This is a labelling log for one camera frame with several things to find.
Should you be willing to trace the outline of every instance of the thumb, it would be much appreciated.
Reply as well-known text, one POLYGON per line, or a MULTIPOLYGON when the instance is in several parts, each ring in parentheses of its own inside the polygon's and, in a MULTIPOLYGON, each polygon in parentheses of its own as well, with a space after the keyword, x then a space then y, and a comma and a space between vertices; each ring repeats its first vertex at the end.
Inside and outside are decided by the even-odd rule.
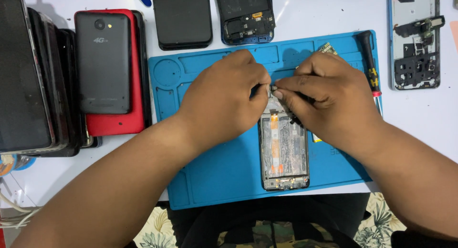
POLYGON ((273 95, 281 99, 307 129, 311 129, 313 125, 316 125, 318 121, 317 109, 297 93, 290 90, 277 89, 273 95))
POLYGON ((250 98, 251 105, 254 110, 259 110, 260 114, 264 111, 268 102, 267 90, 269 90, 268 84, 261 84, 256 93, 250 98))

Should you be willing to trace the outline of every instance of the blue silicone repair mat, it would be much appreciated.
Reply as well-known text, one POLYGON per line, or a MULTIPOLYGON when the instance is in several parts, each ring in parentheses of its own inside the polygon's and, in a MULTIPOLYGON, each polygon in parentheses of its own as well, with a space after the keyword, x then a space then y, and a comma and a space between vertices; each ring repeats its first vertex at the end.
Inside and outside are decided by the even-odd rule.
MULTIPOLYGON (((358 33, 152 57, 148 63, 157 120, 162 121, 178 110, 187 88, 202 70, 239 49, 249 49, 269 71, 272 81, 292 76, 304 59, 327 42, 354 68, 363 71, 365 63, 356 39, 358 33)), ((371 44, 378 70, 374 31, 371 44)), ((370 181, 363 166, 350 156, 324 142, 313 143, 310 132, 308 141, 311 183, 306 190, 370 181)), ((173 210, 306 191, 267 192, 262 188, 257 125, 193 160, 178 172, 168 190, 173 210)))

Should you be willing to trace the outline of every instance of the forearm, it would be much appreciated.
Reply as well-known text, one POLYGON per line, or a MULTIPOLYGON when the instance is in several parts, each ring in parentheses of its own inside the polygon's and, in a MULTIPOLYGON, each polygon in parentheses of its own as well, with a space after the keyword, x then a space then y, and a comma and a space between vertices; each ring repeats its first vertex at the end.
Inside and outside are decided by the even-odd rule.
POLYGON ((458 238, 458 164, 386 124, 376 154, 355 156, 409 228, 458 238))
POLYGON ((171 117, 101 158, 33 218, 13 247, 123 247, 175 174, 198 154, 171 117))

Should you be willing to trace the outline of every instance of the man's right hand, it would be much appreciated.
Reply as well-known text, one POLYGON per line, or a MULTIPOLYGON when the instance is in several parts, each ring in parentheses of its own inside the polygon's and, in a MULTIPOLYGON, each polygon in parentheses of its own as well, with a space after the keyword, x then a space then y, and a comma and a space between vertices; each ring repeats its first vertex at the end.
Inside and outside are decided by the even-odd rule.
POLYGON ((277 80, 274 95, 285 101, 304 126, 352 156, 371 155, 386 125, 378 114, 363 72, 330 53, 315 52, 294 76, 277 80), (313 99, 302 99, 300 92, 313 99))

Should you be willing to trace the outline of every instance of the screwdriver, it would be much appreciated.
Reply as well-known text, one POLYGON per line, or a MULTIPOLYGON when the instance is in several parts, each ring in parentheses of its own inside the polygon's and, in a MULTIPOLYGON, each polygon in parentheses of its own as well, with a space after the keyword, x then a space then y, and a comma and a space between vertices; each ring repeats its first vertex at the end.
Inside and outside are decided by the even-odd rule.
POLYGON ((374 58, 372 57, 372 47, 370 46, 370 38, 372 36, 371 31, 364 31, 357 35, 359 42, 361 43, 361 47, 363 48, 364 59, 366 61, 367 68, 369 69, 369 86, 370 90, 372 91, 372 96, 374 97, 374 102, 377 106, 378 112, 380 116, 383 117, 383 113, 381 111, 381 103, 380 103, 380 86, 378 81, 378 74, 375 70, 374 65, 374 58))

